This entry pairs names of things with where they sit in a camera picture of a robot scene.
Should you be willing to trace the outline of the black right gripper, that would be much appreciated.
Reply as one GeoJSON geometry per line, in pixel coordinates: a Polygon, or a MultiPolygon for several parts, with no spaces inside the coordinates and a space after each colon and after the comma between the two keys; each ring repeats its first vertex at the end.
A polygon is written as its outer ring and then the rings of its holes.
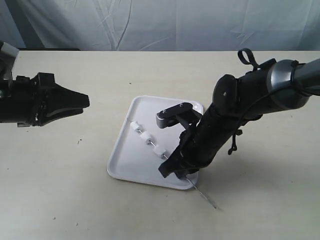
{"type": "Polygon", "coordinates": [[[175,174],[180,180],[211,164],[213,158],[232,136],[238,116],[220,115],[212,104],[205,111],[192,134],[180,141],[173,153],[158,171],[167,178],[175,174]]]}

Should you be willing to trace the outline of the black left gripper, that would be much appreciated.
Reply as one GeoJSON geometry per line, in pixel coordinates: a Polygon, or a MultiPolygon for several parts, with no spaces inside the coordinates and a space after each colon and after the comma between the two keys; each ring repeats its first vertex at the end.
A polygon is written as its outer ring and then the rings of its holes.
{"type": "Polygon", "coordinates": [[[89,96],[56,84],[53,73],[39,72],[27,80],[31,98],[26,120],[18,127],[42,127],[53,121],[80,115],[90,106],[89,96]]]}

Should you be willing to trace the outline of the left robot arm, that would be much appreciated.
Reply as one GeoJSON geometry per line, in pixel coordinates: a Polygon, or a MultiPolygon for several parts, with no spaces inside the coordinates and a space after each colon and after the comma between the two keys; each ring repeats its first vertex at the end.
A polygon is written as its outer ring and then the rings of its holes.
{"type": "Polygon", "coordinates": [[[56,83],[52,73],[13,77],[19,49],[0,43],[0,121],[20,127],[42,127],[80,115],[90,106],[89,96],[56,83]]]}

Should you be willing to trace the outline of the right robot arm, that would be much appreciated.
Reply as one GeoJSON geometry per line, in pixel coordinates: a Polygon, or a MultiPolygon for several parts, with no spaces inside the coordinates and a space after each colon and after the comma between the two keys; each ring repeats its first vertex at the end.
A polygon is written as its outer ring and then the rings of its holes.
{"type": "Polygon", "coordinates": [[[241,127],[263,115],[303,107],[320,93],[320,62],[270,59],[236,78],[226,74],[215,85],[203,113],[178,104],[157,114],[159,128],[181,124],[179,144],[159,166],[163,177],[183,178],[211,164],[220,148],[242,133],[241,127]]]}

